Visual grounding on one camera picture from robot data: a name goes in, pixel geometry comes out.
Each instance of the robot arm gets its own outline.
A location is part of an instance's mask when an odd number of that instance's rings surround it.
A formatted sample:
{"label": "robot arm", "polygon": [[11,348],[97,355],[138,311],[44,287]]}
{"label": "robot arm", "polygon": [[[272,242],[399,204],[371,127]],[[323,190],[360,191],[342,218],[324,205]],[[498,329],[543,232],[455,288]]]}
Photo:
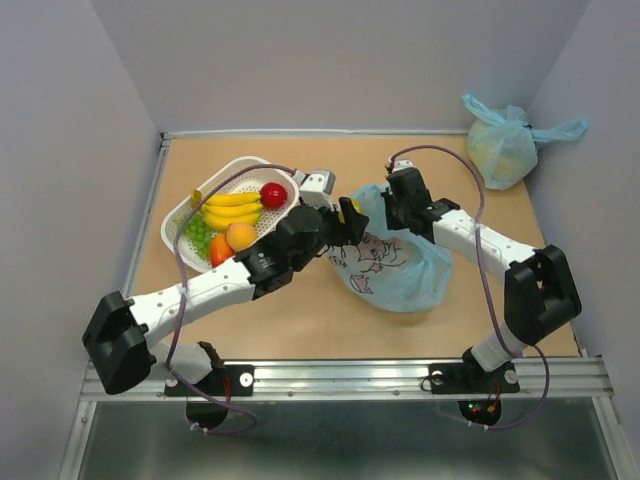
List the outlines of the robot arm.
{"label": "robot arm", "polygon": [[[302,188],[303,205],[294,207],[275,230],[219,267],[188,283],[188,301],[183,325],[221,308],[256,300],[291,282],[329,245],[360,243],[368,218],[359,214],[351,200],[330,199],[333,174],[314,171]],[[156,357],[164,358],[168,347],[162,339],[175,328],[179,315],[180,284],[125,300],[113,292],[99,302],[82,337],[85,349],[108,394],[129,390],[147,378]],[[201,343],[182,348],[197,383],[219,362],[212,347]]]}
{"label": "robot arm", "polygon": [[[432,201],[420,172],[408,161],[398,162],[387,180],[389,189],[383,197],[390,229],[409,228],[476,261],[475,224],[464,210],[447,199]],[[340,198],[339,207],[333,204],[333,183],[331,172],[314,171],[302,184],[302,205],[292,209],[273,232],[214,270],[191,279],[183,325],[281,288],[327,246],[360,243],[368,219],[347,198]],[[511,351],[534,345],[580,312],[569,267],[559,249],[537,250],[488,227],[479,228],[487,269],[504,281],[501,332]],[[161,340],[175,328],[181,294],[181,285],[175,285],[127,300],[113,292],[100,301],[82,341],[108,394],[142,382],[156,363],[155,355],[166,356]],[[190,380],[195,383],[207,374],[209,363],[216,361],[214,353],[206,344],[192,347],[199,373]],[[463,356],[476,377],[493,372],[510,358],[495,332]]]}
{"label": "robot arm", "polygon": [[[480,231],[487,272],[504,284],[504,322],[500,332],[506,351],[493,330],[468,350],[463,359],[490,373],[530,345],[575,318],[582,310],[564,253],[549,245],[536,249],[511,240],[474,219],[448,200],[433,201],[420,172],[408,160],[398,161],[387,176],[383,194],[387,226],[408,228],[430,242],[477,263],[476,228]],[[471,375],[483,376],[481,371]]]}

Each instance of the plastic bag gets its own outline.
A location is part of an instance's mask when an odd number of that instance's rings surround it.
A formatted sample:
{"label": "plastic bag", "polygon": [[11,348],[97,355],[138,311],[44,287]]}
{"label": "plastic bag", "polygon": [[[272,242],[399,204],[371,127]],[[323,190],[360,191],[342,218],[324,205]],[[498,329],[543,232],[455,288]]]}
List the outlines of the plastic bag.
{"label": "plastic bag", "polygon": [[586,120],[576,120],[550,130],[535,130],[520,107],[490,110],[472,95],[462,100],[478,117],[469,130],[467,151],[487,188],[506,190],[533,170],[538,163],[536,144],[576,141],[588,128]]}
{"label": "plastic bag", "polygon": [[366,186],[354,195],[369,225],[360,245],[332,247],[329,260],[360,298],[392,312],[426,311],[439,305],[451,275],[451,256],[409,230],[387,229],[386,187]]}

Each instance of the plastic basket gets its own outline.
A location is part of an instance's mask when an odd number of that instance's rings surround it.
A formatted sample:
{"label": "plastic basket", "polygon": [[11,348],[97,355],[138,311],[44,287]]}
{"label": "plastic basket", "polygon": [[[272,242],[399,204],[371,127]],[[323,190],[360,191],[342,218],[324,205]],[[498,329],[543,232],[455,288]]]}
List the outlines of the plastic basket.
{"label": "plastic basket", "polygon": [[[229,162],[222,170],[213,175],[209,180],[204,182],[198,187],[198,190],[203,195],[209,193],[213,187],[219,185],[226,178],[230,177],[234,173],[239,172],[243,168],[251,165],[268,164],[266,160],[259,157],[240,157],[232,162]],[[276,224],[287,215],[298,202],[299,191],[298,185],[293,179],[281,170],[273,168],[263,168],[259,170],[253,170],[240,178],[235,179],[229,185],[225,186],[219,193],[240,193],[240,192],[258,192],[265,183],[276,182],[282,185],[287,190],[287,203],[278,209],[265,208],[262,211],[262,217],[256,225],[258,232],[258,238],[261,238],[265,234],[269,233]],[[169,214],[162,221],[162,227],[160,235],[162,241],[171,252],[173,252],[173,242],[178,233],[178,219],[187,215],[192,210],[190,204],[190,197],[187,196],[180,204],[171,210]],[[196,253],[196,248],[191,243],[191,240],[186,235],[180,237],[178,242],[178,249],[182,254],[184,263],[193,268],[194,270],[204,273],[211,270],[211,264],[208,260],[201,259]]]}

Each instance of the yellow banana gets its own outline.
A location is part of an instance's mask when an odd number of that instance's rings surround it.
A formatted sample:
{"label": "yellow banana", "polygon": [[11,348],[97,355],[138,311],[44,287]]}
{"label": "yellow banana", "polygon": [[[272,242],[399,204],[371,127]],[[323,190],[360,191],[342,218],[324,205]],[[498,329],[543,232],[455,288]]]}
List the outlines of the yellow banana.
{"label": "yellow banana", "polygon": [[[193,190],[191,192],[191,206],[195,207],[202,201],[202,192]],[[218,193],[207,200],[206,205],[211,207],[236,207],[246,203],[260,201],[259,192],[243,192],[243,193]]]}
{"label": "yellow banana", "polygon": [[245,203],[244,205],[238,205],[237,207],[216,207],[208,204],[202,206],[203,213],[210,213],[217,217],[239,217],[241,215],[248,215],[249,213],[258,213],[262,211],[262,204],[260,202]]}
{"label": "yellow banana", "polygon": [[212,215],[209,212],[204,212],[202,219],[212,230],[224,232],[232,223],[248,223],[249,225],[255,225],[260,220],[260,216],[260,212],[240,215],[238,217],[219,217],[217,215]]}

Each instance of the white wall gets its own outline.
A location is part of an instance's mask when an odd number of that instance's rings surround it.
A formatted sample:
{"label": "white wall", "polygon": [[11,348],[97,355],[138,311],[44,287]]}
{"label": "white wall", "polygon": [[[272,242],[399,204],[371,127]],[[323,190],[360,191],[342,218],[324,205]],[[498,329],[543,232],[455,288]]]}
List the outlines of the white wall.
{"label": "white wall", "polygon": [[124,280],[158,137],[88,1],[3,7],[0,478],[51,480],[87,361],[80,337]]}
{"label": "white wall", "polygon": [[531,106],[551,126],[582,115],[575,145],[542,150],[529,182],[548,241],[569,255],[584,313],[575,329],[602,354],[640,460],[640,3],[593,0]]}
{"label": "white wall", "polygon": [[162,131],[455,128],[526,107],[588,0],[92,0]]}

